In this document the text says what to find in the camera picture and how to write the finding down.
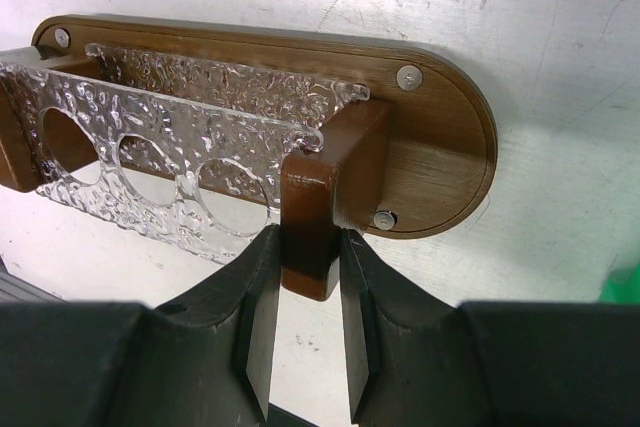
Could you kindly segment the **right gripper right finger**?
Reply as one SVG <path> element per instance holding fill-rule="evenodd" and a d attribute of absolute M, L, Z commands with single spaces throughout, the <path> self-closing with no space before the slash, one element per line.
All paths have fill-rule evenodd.
<path fill-rule="evenodd" d="M 462 425 L 465 333 L 452 307 L 341 233 L 349 405 L 357 425 Z"/>

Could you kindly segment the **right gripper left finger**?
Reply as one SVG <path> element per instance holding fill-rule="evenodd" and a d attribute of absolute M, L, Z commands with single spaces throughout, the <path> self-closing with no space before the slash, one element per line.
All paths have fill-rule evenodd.
<path fill-rule="evenodd" d="M 264 422 L 279 303 L 280 229 L 158 307 L 152 422 Z"/>

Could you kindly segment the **clear acrylic toothbrush holder rack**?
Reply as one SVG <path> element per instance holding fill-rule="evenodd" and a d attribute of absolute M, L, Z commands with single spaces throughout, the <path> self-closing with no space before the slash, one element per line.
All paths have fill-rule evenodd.
<path fill-rule="evenodd" d="M 4 185 L 226 264 L 282 228 L 285 287 L 323 300 L 381 197 L 388 104 L 363 84 L 100 43 L 1 56 Z"/>

